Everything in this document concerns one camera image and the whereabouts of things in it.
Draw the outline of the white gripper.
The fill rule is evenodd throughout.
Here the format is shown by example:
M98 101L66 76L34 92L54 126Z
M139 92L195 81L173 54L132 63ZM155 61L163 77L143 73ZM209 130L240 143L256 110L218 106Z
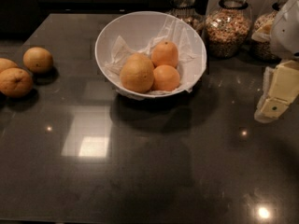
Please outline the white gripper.
M261 123L279 119L299 95L299 0L288 0L275 19L254 24L251 39L269 42L271 52L283 60L263 73L263 95L254 118Z

